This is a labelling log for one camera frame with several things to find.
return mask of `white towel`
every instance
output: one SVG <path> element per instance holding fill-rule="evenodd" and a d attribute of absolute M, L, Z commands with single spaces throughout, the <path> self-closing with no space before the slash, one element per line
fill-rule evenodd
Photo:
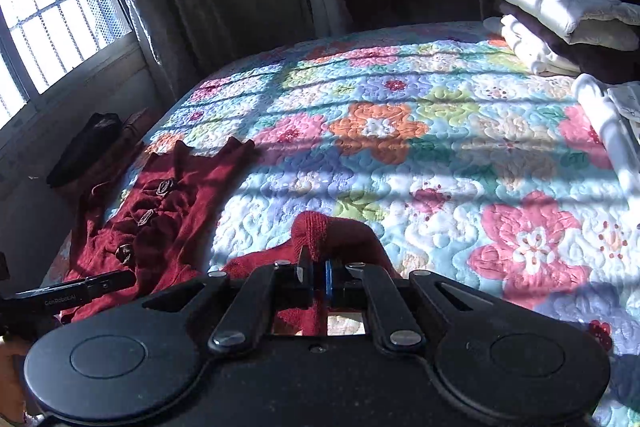
<path fill-rule="evenodd" d="M 640 159 L 634 149 L 634 139 L 627 132 L 613 101 L 596 78 L 590 74 L 581 74 L 574 81 L 572 93 L 607 150 L 629 205 L 629 212 L 624 212 L 620 217 L 634 229 L 640 216 Z"/>
<path fill-rule="evenodd" d="M 627 25 L 640 25 L 640 6 L 619 0 L 505 0 L 537 17 L 569 44 L 596 44 L 620 51 L 638 49 Z"/>
<path fill-rule="evenodd" d="M 502 35 L 516 57 L 532 73 L 567 76 L 580 74 L 580 68 L 576 64 L 554 53 L 545 41 L 531 33 L 513 15 L 505 15 L 502 19 L 491 17 L 483 24 L 487 30 Z"/>

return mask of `red sweater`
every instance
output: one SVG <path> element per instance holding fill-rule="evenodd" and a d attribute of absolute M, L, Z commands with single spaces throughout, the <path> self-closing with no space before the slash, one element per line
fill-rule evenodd
<path fill-rule="evenodd" d="M 311 211 L 298 214 L 291 227 L 291 239 L 269 250 L 236 257 L 223 270 L 233 279 L 244 279 L 255 267 L 273 264 L 280 259 L 297 263 L 304 246 L 308 247 L 315 263 L 340 259 L 344 264 L 379 264 L 392 277 L 400 277 L 376 234 L 367 225 Z M 326 303 L 321 296 L 316 296 L 308 310 L 284 310 L 278 313 L 277 320 L 285 323 L 289 333 L 302 330 L 303 335 L 326 335 L 327 314 Z"/>
<path fill-rule="evenodd" d="M 97 185 L 79 205 L 65 281 L 132 269 L 136 285 L 62 313 L 68 323 L 128 303 L 201 273 L 197 245 L 233 181 L 254 158 L 252 141 L 229 138 L 218 154 L 192 156 L 183 142 L 152 154 L 118 213 L 101 226 L 111 183 Z"/>

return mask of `stack of folded laundry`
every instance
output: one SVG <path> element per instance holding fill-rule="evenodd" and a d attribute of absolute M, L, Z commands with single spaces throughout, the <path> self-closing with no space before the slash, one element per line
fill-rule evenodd
<path fill-rule="evenodd" d="M 640 6 L 619 0 L 502 0 L 484 21 L 535 74 L 589 73 L 608 84 L 640 78 Z"/>

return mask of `black bag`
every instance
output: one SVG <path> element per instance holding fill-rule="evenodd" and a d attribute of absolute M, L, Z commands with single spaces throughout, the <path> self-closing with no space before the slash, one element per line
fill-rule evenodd
<path fill-rule="evenodd" d="M 118 139 L 121 131 L 122 122 L 117 114 L 92 114 L 51 169 L 47 176 L 49 187 L 62 187 L 79 178 Z"/>

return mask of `bed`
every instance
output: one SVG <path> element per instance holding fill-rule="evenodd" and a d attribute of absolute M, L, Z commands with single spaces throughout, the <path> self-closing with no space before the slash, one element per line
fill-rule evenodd
<path fill-rule="evenodd" d="M 612 367 L 594 419 L 638 425 L 640 216 L 573 82 L 527 74 L 481 23 L 278 48 L 187 93 L 106 217 L 150 152 L 253 139 L 260 163 L 211 223 L 203 270 L 282 243 L 302 210 L 364 221 L 405 277 L 433 270 L 589 331 Z M 67 264 L 68 241 L 45 284 Z"/>

